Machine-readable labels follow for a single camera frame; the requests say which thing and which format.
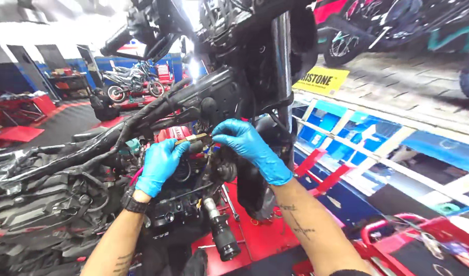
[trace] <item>red wire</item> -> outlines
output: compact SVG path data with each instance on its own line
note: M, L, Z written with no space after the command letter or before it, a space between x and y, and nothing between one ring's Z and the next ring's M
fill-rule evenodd
M140 168L136 174L134 174L134 177L130 180L130 184L129 186L132 186L136 183L137 179L139 178L139 176L141 175L142 171L143 171L144 167Z

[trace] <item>front fork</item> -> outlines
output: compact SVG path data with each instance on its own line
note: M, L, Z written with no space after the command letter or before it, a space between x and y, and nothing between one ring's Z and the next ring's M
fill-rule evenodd
M277 89L279 99L285 99L292 93L291 79L291 25L289 12L272 20L272 37L274 40L274 60L277 68ZM292 131L292 104L277 109L279 121L288 132ZM282 149L280 156L290 170L294 170L294 145Z

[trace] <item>tattoo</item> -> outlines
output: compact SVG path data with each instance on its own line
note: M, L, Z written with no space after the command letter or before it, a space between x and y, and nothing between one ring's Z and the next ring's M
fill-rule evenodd
M307 233L307 232L314 232L314 229L298 229L294 228L294 231L297 233Z
M307 238L308 240L311 240L310 237L306 234L306 232L314 232L314 229L311 229L312 231L305 231L305 229L303 229L303 228L299 225L299 222L297 222L297 220L296 220L296 218L294 217L294 215L293 215L292 213L289 213L289 214L291 214L292 219L294 220L294 222L297 224L297 227L298 227L298 228L294 228L294 231L295 231L296 233L302 233L303 235L306 236L306 238Z
M282 209L282 210L286 210L286 211L295 211L295 210L297 210L297 209L296 209L296 206L294 206L294 204L292 204L292 205L283 205L283 204L280 204L280 205L279 205L279 208Z
M127 267L115 269L113 272L123 272L124 270L129 270Z
M128 264L130 263L130 261L125 261L125 262L121 262L121 263L116 263L115 266L121 266L121 265L125 265L125 264Z
M115 269L113 272L116 273L115 275L116 276L126 276L127 273L129 272L129 265L130 265L130 261L132 260L132 257L134 255L134 252L131 252L125 256L120 256L117 258L118 261L120 262L117 262L115 264L116 267L121 267L121 268L117 268Z
M118 259L119 259L119 260L120 260L120 259L125 259L125 258L128 258L128 257L132 256L133 254L134 254L134 253L131 252L130 254L127 254L127 255L125 255L125 256L118 257Z

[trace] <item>white motorcycle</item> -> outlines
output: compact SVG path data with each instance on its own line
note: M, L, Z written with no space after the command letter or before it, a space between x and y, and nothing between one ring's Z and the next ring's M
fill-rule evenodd
M151 73L151 66L148 62L139 62L132 68L115 66L111 61L113 71L103 71L103 80L109 79L114 85L105 88L107 95L114 103L124 102L132 93L141 93L144 89L144 82L147 81L147 91L153 97L163 95L165 88L157 80L158 76Z

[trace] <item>blue nitrile glove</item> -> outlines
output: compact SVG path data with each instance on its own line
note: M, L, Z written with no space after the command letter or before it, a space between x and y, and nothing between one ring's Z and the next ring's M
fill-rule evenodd
M214 142L229 146L255 165L269 184L284 185L292 179L291 170L268 147L250 123L228 119L214 128L212 135Z
M158 195L163 183L178 166L181 155L190 147L190 142L183 142L176 147L175 142L175 138L166 139L152 144L146 150L144 170L137 181L136 189L147 193L151 197Z

